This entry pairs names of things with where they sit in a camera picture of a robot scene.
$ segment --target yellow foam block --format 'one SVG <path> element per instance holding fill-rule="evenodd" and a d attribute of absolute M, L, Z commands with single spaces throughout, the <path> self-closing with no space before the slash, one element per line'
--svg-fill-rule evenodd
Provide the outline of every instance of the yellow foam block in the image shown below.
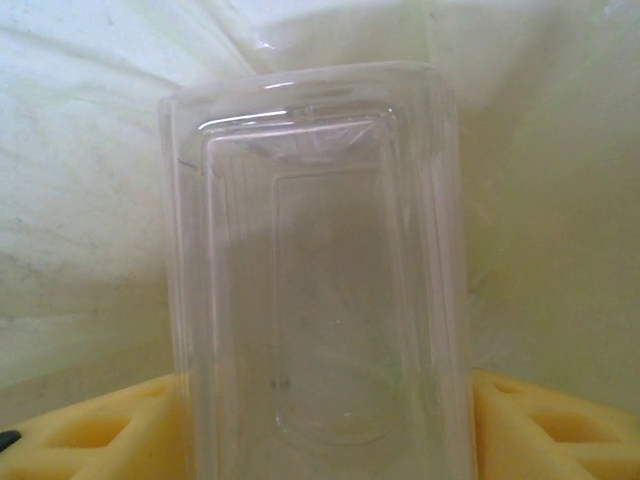
<path fill-rule="evenodd" d="M 13 428 L 0 480 L 183 480 L 184 411 L 162 377 Z M 474 375 L 481 480 L 640 480 L 640 418 L 503 375 Z"/>
<path fill-rule="evenodd" d="M 167 376 L 12 427 L 1 480 L 183 480 L 183 412 Z"/>
<path fill-rule="evenodd" d="M 474 378 L 485 480 L 640 480 L 640 417 L 503 375 Z"/>

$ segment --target clear plastic container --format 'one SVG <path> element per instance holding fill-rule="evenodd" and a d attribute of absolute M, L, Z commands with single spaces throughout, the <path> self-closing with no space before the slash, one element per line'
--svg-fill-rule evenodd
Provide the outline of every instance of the clear plastic container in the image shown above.
<path fill-rule="evenodd" d="M 420 63 L 161 104 L 198 479 L 471 479 L 453 102 Z"/>

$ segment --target transparent plastic box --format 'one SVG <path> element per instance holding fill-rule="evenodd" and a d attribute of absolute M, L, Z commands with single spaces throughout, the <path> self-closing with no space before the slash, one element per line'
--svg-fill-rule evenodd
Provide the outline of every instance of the transparent plastic box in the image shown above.
<path fill-rule="evenodd" d="M 457 130 L 412 62 L 161 103 L 197 479 L 474 478 Z"/>

